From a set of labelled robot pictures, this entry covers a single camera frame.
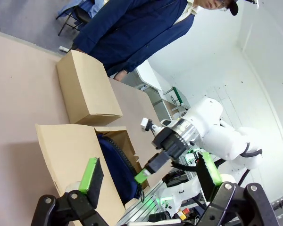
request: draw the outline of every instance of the hand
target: hand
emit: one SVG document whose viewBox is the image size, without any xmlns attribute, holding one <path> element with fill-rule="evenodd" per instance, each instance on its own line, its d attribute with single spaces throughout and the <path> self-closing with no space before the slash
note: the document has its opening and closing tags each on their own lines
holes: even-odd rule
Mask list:
<svg viewBox="0 0 283 226">
<path fill-rule="evenodd" d="M 114 79 L 116 81 L 121 81 L 124 77 L 126 77 L 128 74 L 128 72 L 126 70 L 121 70 L 120 72 L 118 72 L 115 76 Z"/>
<path fill-rule="evenodd" d="M 85 53 L 84 51 L 80 50 L 79 48 L 76 49 L 76 51 L 79 51 L 81 53 Z"/>
</svg>

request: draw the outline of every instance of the man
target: man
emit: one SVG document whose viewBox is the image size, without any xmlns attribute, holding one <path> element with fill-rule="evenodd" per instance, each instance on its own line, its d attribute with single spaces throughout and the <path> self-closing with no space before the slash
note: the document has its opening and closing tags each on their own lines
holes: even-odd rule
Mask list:
<svg viewBox="0 0 283 226">
<path fill-rule="evenodd" d="M 109 0 L 81 30 L 73 48 L 98 59 L 121 81 L 146 59 L 185 35 L 200 8 L 230 9 L 237 0 Z"/>
</svg>

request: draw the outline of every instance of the floor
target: floor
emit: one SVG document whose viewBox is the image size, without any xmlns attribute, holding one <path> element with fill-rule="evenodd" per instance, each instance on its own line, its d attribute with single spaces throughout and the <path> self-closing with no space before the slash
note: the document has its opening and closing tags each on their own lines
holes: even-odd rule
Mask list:
<svg viewBox="0 0 283 226">
<path fill-rule="evenodd" d="M 65 27 L 65 17 L 55 20 L 57 11 L 70 0 L 0 0 L 0 32 L 58 52 L 59 46 L 71 47 L 76 30 Z"/>
</svg>

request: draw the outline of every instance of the dark blue bag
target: dark blue bag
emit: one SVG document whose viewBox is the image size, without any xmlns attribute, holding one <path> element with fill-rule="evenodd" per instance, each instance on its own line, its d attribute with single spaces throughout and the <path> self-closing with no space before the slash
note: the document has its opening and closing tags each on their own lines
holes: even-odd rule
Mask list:
<svg viewBox="0 0 283 226">
<path fill-rule="evenodd" d="M 125 153 L 111 138 L 99 134 L 98 140 L 114 185 L 123 204 L 129 202 L 132 198 L 138 199 L 141 197 L 143 201 L 144 194 L 142 186 L 134 179 L 137 172 Z"/>
</svg>

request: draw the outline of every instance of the cardboard box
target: cardboard box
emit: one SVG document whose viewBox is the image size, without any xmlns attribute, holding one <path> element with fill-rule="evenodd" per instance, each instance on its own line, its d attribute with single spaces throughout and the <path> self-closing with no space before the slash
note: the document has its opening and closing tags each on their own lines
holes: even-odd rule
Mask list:
<svg viewBox="0 0 283 226">
<path fill-rule="evenodd" d="M 104 173 L 96 211 L 109 225 L 115 225 L 125 212 L 98 143 L 97 134 L 113 139 L 124 151 L 137 172 L 141 166 L 125 127 L 92 127 L 85 125 L 36 125 L 39 144 L 50 175 L 60 196 L 66 187 L 81 181 L 90 158 L 100 158 Z"/>
<path fill-rule="evenodd" d="M 102 126 L 123 116 L 100 61 L 71 50 L 57 70 L 71 124 Z"/>
</svg>

